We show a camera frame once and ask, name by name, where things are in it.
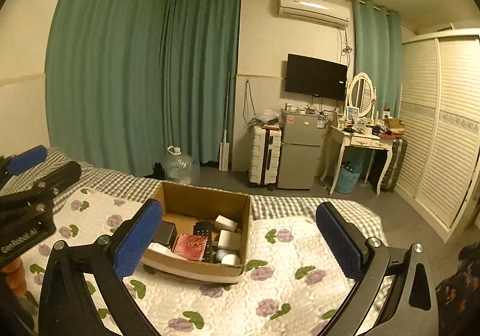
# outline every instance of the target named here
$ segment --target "wall-mounted air conditioner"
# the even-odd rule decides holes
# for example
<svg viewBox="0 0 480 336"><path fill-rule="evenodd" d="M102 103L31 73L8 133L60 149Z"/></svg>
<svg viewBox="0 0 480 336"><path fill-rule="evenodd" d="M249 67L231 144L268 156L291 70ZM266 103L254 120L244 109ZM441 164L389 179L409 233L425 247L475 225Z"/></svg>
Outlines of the wall-mounted air conditioner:
<svg viewBox="0 0 480 336"><path fill-rule="evenodd" d="M350 9L323 0L278 0L278 15L347 27Z"/></svg>

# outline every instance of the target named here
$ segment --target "gray plaid bedsheet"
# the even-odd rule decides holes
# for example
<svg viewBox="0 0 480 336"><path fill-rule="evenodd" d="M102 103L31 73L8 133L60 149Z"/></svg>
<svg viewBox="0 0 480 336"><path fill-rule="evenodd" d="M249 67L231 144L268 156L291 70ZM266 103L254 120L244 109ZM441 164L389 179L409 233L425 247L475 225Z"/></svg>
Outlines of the gray plaid bedsheet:
<svg viewBox="0 0 480 336"><path fill-rule="evenodd" d="M7 185L0 190L0 195L25 191L32 187L35 180L53 172L71 161L58 148L49 149L47 160L27 172L14 176ZM65 205L68 197L78 188L89 187L105 194L126 198L131 201L145 202L157 189L160 180L145 179L111 169L95 168L87 162L80 163L82 175L80 180L67 191L62 192L54 199L54 213L58 213ZM287 198L251 196L252 217L254 220L282 218L290 216L307 216L315 219L315 210L323 201L330 201L343 215L354 223L366 237L378 237L386 244L381 219L373 211L353 201L331 198Z"/></svg>

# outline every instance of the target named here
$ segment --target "tv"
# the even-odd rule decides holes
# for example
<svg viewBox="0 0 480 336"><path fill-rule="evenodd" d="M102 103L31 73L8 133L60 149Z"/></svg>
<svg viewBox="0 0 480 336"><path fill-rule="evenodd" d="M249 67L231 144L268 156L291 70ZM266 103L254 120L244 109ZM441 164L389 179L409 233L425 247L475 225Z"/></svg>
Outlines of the tv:
<svg viewBox="0 0 480 336"><path fill-rule="evenodd" d="M333 100L345 98L346 65L289 54L286 66L285 92L305 93Z"/></svg>

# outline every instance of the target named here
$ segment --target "bed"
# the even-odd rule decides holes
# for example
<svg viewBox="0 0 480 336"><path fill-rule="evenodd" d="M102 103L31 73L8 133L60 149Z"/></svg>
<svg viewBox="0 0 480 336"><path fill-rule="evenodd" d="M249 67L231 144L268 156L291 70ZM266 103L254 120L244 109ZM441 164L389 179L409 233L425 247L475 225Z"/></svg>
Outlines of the bed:
<svg viewBox="0 0 480 336"><path fill-rule="evenodd" d="M68 161L59 149L51 148L43 164L12 178L0 195L26 190L35 180ZM29 288L27 298L33 314L37 312L42 271L53 243L67 238L73 241L71 245L82 245L91 243L101 234L111 234L106 229L112 231L121 220L130 218L160 183L155 179L95 168L85 162L80 164L80 180L54 199L57 233L23 256ZM380 218L356 202L252 196L247 255L251 262L239 283L210 285L168 275L142 264L132 277L124 279L124 283L162 335L317 334L353 286L353 281L342 274L314 224L316 207L325 200L331 201L366 237L375 236L386 243ZM86 210L85 204L91 207ZM276 236L265 239L265 233L272 228ZM94 278L87 277L87 280L105 326L118 332ZM360 331L373 325L388 286L386 278Z"/></svg>

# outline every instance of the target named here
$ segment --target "black remote control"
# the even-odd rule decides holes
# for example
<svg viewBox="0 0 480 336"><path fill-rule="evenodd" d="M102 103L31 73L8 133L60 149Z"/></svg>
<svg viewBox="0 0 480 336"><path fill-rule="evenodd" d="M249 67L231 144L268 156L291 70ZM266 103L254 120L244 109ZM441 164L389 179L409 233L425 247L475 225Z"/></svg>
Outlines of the black remote control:
<svg viewBox="0 0 480 336"><path fill-rule="evenodd" d="M212 223L210 221L200 221L194 226L194 235L203 235L207 237L207 245L205 252L203 253L203 262L213 263L213 251L212 251Z"/></svg>

